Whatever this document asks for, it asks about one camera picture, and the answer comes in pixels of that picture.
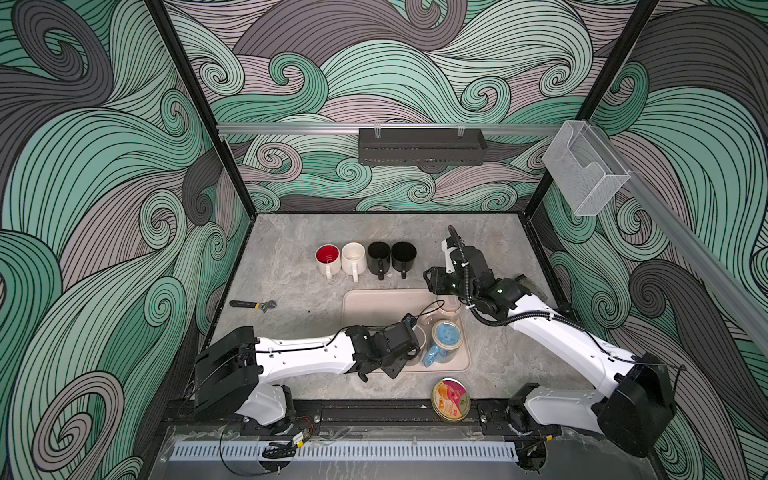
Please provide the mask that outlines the blue mug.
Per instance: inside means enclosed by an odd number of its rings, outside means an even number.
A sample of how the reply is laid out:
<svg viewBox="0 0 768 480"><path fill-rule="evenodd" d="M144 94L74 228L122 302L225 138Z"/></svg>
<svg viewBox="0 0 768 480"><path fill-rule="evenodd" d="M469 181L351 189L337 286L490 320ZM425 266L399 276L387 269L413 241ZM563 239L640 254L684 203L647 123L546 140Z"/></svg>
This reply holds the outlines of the blue mug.
<svg viewBox="0 0 768 480"><path fill-rule="evenodd" d="M449 320L435 322L423 357L423 365L429 368L434 364L451 362L462 345L462 330L455 322Z"/></svg>

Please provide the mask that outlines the grey mug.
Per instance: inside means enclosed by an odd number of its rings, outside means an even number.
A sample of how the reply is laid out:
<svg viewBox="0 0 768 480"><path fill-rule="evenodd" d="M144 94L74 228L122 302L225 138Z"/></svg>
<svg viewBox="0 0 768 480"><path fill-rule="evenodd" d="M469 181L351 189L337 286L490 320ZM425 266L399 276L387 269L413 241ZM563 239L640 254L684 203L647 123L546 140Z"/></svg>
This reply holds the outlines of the grey mug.
<svg viewBox="0 0 768 480"><path fill-rule="evenodd" d="M426 345L426 333L424 329L420 325L415 325L413 327L413 332L416 336L418 348L410 353L410 358L406 362L407 366L415 366L419 364Z"/></svg>

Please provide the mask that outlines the black mug white base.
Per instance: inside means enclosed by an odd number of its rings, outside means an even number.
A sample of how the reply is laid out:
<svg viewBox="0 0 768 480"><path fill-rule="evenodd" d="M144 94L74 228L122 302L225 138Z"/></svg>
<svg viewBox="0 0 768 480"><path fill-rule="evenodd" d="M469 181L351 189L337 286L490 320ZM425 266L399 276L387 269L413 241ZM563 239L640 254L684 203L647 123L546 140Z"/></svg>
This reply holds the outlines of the black mug white base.
<svg viewBox="0 0 768 480"><path fill-rule="evenodd" d="M392 268L405 280L415 263L416 247L410 242L396 242L391 246L390 255Z"/></svg>

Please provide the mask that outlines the cream mug red inside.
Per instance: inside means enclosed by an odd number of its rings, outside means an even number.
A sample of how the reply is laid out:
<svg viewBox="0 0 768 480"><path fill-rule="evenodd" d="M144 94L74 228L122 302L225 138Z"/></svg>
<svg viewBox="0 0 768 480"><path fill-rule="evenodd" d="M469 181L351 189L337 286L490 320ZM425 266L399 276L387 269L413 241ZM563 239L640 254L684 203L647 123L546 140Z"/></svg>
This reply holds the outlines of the cream mug red inside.
<svg viewBox="0 0 768 480"><path fill-rule="evenodd" d="M332 279L342 269L341 251L335 245L325 244L320 246L315 252L315 260L320 274L327 280Z"/></svg>

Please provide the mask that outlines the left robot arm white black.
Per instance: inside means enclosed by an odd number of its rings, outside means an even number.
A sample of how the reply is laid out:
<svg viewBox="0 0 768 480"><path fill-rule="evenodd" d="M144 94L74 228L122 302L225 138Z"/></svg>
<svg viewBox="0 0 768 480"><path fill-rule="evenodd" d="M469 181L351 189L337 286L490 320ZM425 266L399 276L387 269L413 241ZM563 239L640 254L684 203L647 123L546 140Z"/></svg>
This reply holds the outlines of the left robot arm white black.
<svg viewBox="0 0 768 480"><path fill-rule="evenodd" d="M194 418L230 415L272 426L290 416L292 394L284 381L311 374L355 375L366 382L381 371L395 379L421 351L407 314L386 326L352 325L316 338L258 337L238 327L195 360Z"/></svg>

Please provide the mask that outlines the white ribbed mug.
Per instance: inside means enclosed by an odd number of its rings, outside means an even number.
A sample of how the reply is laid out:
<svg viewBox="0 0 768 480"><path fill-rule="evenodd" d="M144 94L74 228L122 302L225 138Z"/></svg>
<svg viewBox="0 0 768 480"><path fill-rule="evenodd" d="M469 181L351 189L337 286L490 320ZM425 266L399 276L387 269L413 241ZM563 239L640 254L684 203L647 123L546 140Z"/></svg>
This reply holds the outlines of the white ribbed mug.
<svg viewBox="0 0 768 480"><path fill-rule="evenodd" d="M358 242L350 242L341 250L342 270L352 278L354 283L367 270L367 253L364 245Z"/></svg>

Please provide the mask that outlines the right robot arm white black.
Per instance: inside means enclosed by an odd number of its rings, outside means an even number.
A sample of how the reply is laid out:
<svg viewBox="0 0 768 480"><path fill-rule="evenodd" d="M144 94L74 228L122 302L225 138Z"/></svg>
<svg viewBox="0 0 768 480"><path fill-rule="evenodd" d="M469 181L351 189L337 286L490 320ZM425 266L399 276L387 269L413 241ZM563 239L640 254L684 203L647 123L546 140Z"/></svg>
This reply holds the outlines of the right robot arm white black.
<svg viewBox="0 0 768 480"><path fill-rule="evenodd" d="M587 430L635 457L651 452L677 411L669 365L650 352L636 355L597 338L549 307L521 277L496 277L477 248L448 238L441 250L444 266L423 273L430 292L456 297L487 327L509 327L535 340L591 386L521 389L513 402L519 426Z"/></svg>

